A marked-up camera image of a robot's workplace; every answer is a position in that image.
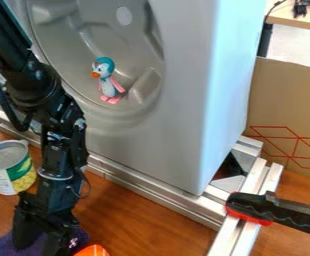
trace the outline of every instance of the black cable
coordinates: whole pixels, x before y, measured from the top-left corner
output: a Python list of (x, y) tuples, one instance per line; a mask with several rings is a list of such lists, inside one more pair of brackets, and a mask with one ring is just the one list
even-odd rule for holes
[(16, 116), (16, 113), (12, 109), (9, 100), (7, 99), (7, 96), (2, 90), (1, 84), (0, 84), (0, 105), (4, 112), (7, 114), (10, 122), (13, 124), (13, 126), (20, 132), (25, 132), (29, 129), (30, 122), (33, 118), (32, 113), (27, 113), (27, 116), (25, 117), (24, 121), (21, 123), (21, 121)]
[(264, 19), (264, 23), (267, 23), (267, 19), (270, 15), (270, 13), (277, 7), (279, 6), (280, 4), (283, 4), (284, 2), (286, 2), (287, 0), (282, 0), (282, 1), (278, 1), (276, 2), (273, 7), (271, 7), (271, 9), (268, 11), (267, 15), (265, 16), (265, 19)]
[(77, 193), (74, 191), (73, 187), (71, 186), (71, 191), (72, 191), (72, 193), (73, 193), (76, 197), (78, 197), (79, 199), (85, 199), (85, 198), (89, 197), (90, 194), (91, 194), (91, 183), (90, 183), (90, 181), (88, 180), (88, 178), (85, 176), (84, 173), (82, 173), (82, 175), (83, 175), (84, 182), (85, 182), (85, 183), (87, 184), (87, 186), (88, 186), (87, 193), (86, 193), (85, 195), (77, 194)]

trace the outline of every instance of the wooden table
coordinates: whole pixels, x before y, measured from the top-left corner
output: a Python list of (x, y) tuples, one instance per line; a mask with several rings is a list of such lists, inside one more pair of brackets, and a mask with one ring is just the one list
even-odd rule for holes
[[(266, 14), (278, 0), (267, 0)], [(293, 16), (293, 7), (295, 0), (287, 0), (280, 6), (276, 7), (268, 17), (267, 22), (270, 24), (281, 24), (286, 26), (310, 29), (310, 6), (307, 7), (306, 17), (300, 16), (297, 19)]]
[[(0, 132), (0, 141), (11, 139)], [(36, 166), (39, 149), (30, 147)], [(92, 194), (74, 211), (91, 243), (111, 256), (203, 256), (216, 232), (104, 178), (88, 174)], [(285, 171), (278, 196), (310, 203), (310, 180)], [(16, 196), (0, 195), (0, 236), (11, 229)], [(262, 228), (252, 255), (310, 255), (310, 235), (273, 224)]]
[[(268, 14), (269, 10), (276, 2), (278, 2), (278, 0), (267, 0), (265, 15)], [(268, 16), (268, 19), (263, 26), (261, 40), (258, 47), (257, 55), (259, 57), (267, 57), (271, 35), (273, 33), (273, 26), (275, 24), (310, 29), (310, 6), (307, 7), (308, 13), (306, 17), (299, 16), (295, 19), (293, 14), (294, 2), (295, 0), (287, 0), (277, 6)]]

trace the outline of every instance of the penguin figurine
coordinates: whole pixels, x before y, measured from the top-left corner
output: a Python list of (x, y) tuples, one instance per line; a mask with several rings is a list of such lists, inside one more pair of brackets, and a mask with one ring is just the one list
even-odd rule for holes
[(109, 57), (96, 58), (92, 63), (92, 78), (99, 78), (98, 90), (102, 92), (100, 99), (110, 104), (116, 104), (121, 99), (121, 93), (125, 89), (112, 77), (115, 70), (115, 63)]

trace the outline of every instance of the black robotic arm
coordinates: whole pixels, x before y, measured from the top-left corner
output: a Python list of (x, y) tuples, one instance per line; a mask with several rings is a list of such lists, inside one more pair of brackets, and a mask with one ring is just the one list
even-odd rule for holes
[[(39, 62), (30, 48), (29, 38), (0, 0), (0, 73), (7, 80), (6, 90), (0, 84), (0, 104), (17, 130), (28, 130), (32, 119), (42, 125), (37, 194), (20, 194), (13, 242), (17, 249), (25, 249), (46, 232), (43, 254), (69, 255), (78, 226), (71, 210), (86, 180), (86, 122), (79, 105), (62, 88), (58, 73)], [(23, 121), (14, 109), (25, 114)]]

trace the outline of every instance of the screw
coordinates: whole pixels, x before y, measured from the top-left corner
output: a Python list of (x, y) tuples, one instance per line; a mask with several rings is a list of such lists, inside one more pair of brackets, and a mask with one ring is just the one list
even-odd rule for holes
[(31, 60), (31, 61), (28, 61), (28, 69), (30, 71), (34, 71), (36, 69), (36, 62)]
[(35, 72), (35, 78), (37, 80), (42, 80), (43, 79), (43, 72), (41, 70), (36, 70)]

